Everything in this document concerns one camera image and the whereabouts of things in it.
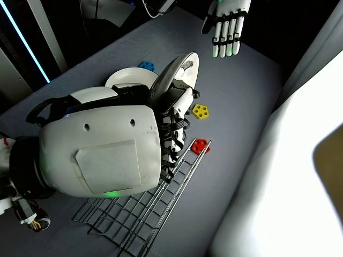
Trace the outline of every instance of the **gray curtain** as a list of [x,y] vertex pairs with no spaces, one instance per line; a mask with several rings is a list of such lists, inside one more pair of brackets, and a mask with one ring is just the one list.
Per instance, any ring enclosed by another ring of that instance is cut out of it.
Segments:
[[278,108],[297,89],[304,85],[338,53],[343,50],[343,0],[340,0],[332,14],[305,52],[288,78],[275,105]]

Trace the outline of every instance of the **gray table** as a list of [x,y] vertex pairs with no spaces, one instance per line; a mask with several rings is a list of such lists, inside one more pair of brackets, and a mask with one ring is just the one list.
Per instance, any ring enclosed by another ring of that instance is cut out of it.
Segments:
[[[202,21],[175,9],[151,20],[68,70],[0,116],[0,130],[12,137],[37,135],[39,128],[25,122],[34,106],[50,97],[104,85],[115,71],[155,64],[160,73],[175,57],[195,51],[200,58],[196,87],[210,117],[190,116],[194,137],[212,139],[188,187],[159,234],[150,256],[203,256],[233,196],[282,84],[281,68],[242,45],[238,56],[211,57],[209,35],[201,35]],[[49,230],[33,234],[17,224],[13,212],[0,217],[1,256],[113,256],[114,245],[101,236],[88,236],[88,227],[71,221],[85,199],[56,193],[40,201],[52,219]]]

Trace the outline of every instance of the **metal wire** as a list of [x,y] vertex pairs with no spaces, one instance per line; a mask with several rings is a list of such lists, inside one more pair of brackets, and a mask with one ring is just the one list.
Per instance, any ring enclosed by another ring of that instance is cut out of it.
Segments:
[[117,256],[146,256],[211,144],[190,163],[185,157],[194,141],[172,170],[170,184],[161,181],[156,188],[132,196],[88,198],[72,220],[90,225],[88,234],[103,235],[115,243]]

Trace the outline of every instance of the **led light strip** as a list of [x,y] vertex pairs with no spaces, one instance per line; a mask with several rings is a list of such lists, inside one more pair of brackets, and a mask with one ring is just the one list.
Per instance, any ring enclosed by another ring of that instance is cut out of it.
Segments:
[[47,75],[45,74],[42,66],[39,64],[37,58],[34,56],[30,46],[28,45],[28,43],[26,42],[23,34],[21,33],[20,29],[18,28],[16,22],[14,21],[11,13],[9,12],[9,9],[7,9],[5,3],[3,0],[0,0],[0,5],[2,6],[2,8],[4,9],[7,17],[9,18],[10,22],[12,23],[14,29],[16,30],[16,32],[18,33],[20,39],[22,40],[22,42],[24,43],[24,46],[26,47],[27,51],[29,52],[29,54],[31,55],[33,61],[36,63],[38,69],[40,70],[40,72],[42,73],[43,77],[45,78],[45,80],[47,81],[47,83],[50,83],[50,80],[48,79]]

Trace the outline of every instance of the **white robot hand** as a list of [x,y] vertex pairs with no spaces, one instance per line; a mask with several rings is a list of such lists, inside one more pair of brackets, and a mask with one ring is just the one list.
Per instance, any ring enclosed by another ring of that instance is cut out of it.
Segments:
[[237,55],[241,46],[244,16],[248,13],[251,0],[214,0],[208,10],[202,27],[207,34],[214,23],[215,35],[213,57]]

